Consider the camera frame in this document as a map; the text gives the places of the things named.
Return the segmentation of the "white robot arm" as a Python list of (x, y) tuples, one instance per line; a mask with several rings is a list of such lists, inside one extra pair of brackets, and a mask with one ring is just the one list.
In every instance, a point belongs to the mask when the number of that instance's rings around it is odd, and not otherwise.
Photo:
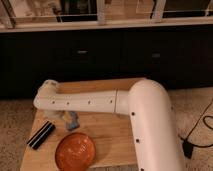
[(128, 90), (61, 94), (59, 83), (47, 80), (34, 106), (51, 115), (59, 111), (104, 112), (128, 115), (139, 171), (186, 171), (171, 101), (164, 87), (142, 79)]

